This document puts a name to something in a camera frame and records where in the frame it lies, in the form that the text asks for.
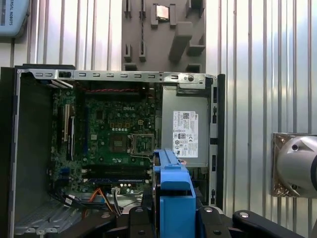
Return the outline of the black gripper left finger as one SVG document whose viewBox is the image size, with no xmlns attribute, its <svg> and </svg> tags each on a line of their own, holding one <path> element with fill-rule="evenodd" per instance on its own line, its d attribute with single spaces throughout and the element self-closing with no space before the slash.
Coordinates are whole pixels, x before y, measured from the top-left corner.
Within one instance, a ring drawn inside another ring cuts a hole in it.
<svg viewBox="0 0 317 238">
<path fill-rule="evenodd" d="M 105 212 L 97 223 L 85 232 L 85 238 L 153 238 L 151 211 L 144 206 L 130 209 L 128 214 L 116 216 Z"/>
</svg>

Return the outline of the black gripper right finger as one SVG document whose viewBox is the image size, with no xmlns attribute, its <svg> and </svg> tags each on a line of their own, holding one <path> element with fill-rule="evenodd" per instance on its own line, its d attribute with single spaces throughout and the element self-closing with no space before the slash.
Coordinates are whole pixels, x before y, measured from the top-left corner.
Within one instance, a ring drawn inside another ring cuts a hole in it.
<svg viewBox="0 0 317 238">
<path fill-rule="evenodd" d="M 300 238 L 301 235 L 247 210 L 236 211 L 231 218 L 217 207 L 197 211 L 199 238 Z"/>
</svg>

